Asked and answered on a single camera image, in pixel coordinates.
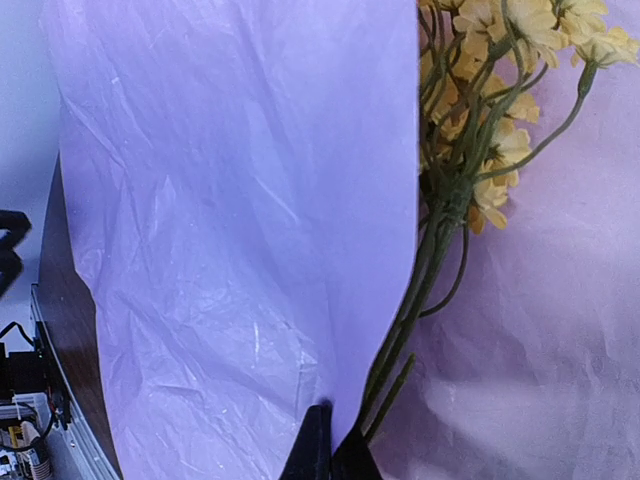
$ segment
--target purple paper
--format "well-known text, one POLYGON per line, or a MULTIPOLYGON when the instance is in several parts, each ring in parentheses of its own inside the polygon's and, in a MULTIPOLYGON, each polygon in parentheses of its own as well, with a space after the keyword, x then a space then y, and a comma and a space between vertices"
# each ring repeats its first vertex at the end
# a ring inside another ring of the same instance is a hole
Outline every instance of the purple paper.
MULTIPOLYGON (((639 37, 640 5, 607 4, 607 23, 639 37)), ((567 53, 534 92, 534 141, 575 100, 567 53)), ((601 71, 512 190, 507 229, 471 239, 462 287, 414 337, 417 373, 373 447, 388 479, 640 478, 639 84, 637 67, 601 71)))
POLYGON ((277 478, 350 429, 409 277, 415 5, 49 0, 76 269, 126 478, 277 478))

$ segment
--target white wall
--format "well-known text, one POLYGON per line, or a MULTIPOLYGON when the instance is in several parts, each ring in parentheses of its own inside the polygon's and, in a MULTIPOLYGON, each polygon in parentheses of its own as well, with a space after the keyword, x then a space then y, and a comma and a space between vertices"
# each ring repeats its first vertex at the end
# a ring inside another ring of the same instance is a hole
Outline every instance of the white wall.
MULTIPOLYGON (((0 300, 0 328, 28 326, 29 291, 38 278, 49 186, 57 155, 59 99, 38 26, 43 0, 0 0, 0 209, 27 214, 33 230, 16 249, 25 270, 0 300)), ((17 332, 9 350, 28 345, 17 332)))

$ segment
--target wooden board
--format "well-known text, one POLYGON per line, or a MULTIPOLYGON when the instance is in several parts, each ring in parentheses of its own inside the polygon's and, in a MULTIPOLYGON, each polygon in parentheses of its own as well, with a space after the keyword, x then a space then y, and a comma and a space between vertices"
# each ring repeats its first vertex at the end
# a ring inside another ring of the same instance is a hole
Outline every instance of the wooden board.
POLYGON ((122 477, 105 409, 96 341, 96 310, 76 274, 60 163, 56 166, 44 225, 38 303, 53 347, 98 443, 122 477))

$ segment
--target wire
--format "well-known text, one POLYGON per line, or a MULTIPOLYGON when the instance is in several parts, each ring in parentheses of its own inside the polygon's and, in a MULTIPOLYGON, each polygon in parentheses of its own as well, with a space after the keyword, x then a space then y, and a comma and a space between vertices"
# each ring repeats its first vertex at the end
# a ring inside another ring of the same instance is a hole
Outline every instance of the wire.
POLYGON ((20 325, 18 322, 11 322, 9 325, 4 327, 2 331, 0 331, 0 338, 3 338, 7 333, 9 333, 14 328, 17 328, 18 330, 20 330, 20 335, 22 335, 22 338, 24 338, 29 345, 31 345, 32 347, 35 347, 35 343, 33 342, 33 340, 29 338, 29 335, 27 335, 27 332, 24 331, 24 328, 22 328, 22 325, 20 325))
MULTIPOLYGON (((36 410, 31 405, 18 403, 18 406, 27 407, 29 410, 34 412, 36 415, 38 413, 38 412, 36 412, 36 410)), ((33 450, 34 448, 38 447, 41 443, 43 443, 44 440, 49 435, 49 433, 51 433, 51 429, 53 428, 53 424, 55 423, 55 421, 56 421, 56 415, 55 415, 55 413, 51 412, 51 417, 49 418, 49 424, 47 425, 47 428, 42 433, 42 435, 40 435, 33 442, 31 442, 30 445, 27 445, 26 447, 14 448, 14 447, 9 447, 7 445, 0 444, 0 450, 6 450, 7 452, 11 452, 11 453, 23 453, 23 452, 28 452, 30 450, 33 450)))

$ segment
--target flower bouquet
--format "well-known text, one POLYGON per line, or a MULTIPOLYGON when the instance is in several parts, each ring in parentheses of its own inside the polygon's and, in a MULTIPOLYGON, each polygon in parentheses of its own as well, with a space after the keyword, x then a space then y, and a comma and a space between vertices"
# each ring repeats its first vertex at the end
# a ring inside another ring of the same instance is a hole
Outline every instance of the flower bouquet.
POLYGON ((370 370, 358 425, 370 441, 416 357, 405 346, 418 322, 442 310, 462 281, 471 230, 504 229, 500 210, 518 171, 573 123, 601 69, 636 64, 640 43, 621 28, 607 29, 603 0, 422 0, 420 26, 419 186, 424 212, 413 273, 392 326, 370 370), (582 66, 566 119, 531 146, 526 124, 540 108, 530 93, 557 52, 572 48, 582 66), (463 239, 449 293, 430 298, 455 236, 463 239))

